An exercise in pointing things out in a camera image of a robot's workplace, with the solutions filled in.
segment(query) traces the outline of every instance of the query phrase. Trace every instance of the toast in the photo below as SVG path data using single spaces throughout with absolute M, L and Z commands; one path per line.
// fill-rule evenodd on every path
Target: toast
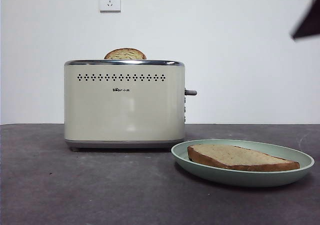
M 207 166 L 254 172 L 277 172 L 299 169 L 296 161 L 271 156 L 256 150 L 223 144 L 188 146 L 191 161 Z
M 104 59 L 109 60 L 145 60 L 147 59 L 141 51 L 135 48 L 119 48 L 109 52 Z

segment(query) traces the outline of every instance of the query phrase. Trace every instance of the table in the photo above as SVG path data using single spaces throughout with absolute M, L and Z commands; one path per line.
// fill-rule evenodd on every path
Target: table
M 309 225 L 320 220 L 320 124 L 187 124 L 186 140 L 238 139 L 303 151 L 315 165 L 284 186 L 218 184 L 169 149 L 71 152 L 63 124 L 1 126 L 1 225 Z

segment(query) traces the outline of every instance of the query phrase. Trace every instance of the toaster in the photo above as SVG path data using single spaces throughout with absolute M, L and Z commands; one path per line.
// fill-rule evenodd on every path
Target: toaster
M 185 138 L 185 65 L 168 60 L 64 64 L 64 139 L 77 148 L 169 148 Z

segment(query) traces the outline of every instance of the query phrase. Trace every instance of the wall outlet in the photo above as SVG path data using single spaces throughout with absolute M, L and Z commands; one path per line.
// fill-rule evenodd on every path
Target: wall outlet
M 121 0 L 99 0 L 100 12 L 121 11 Z

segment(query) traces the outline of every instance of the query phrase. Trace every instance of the toasted bread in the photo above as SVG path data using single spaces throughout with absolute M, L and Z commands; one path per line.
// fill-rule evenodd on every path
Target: toasted bread
M 147 59 L 141 51 L 135 48 L 119 48 L 109 52 L 104 59 L 108 60 L 145 60 Z
M 222 169 L 276 172 L 300 168 L 300 164 L 296 161 L 239 146 L 196 144 L 189 146 L 187 152 L 189 159 L 195 163 Z

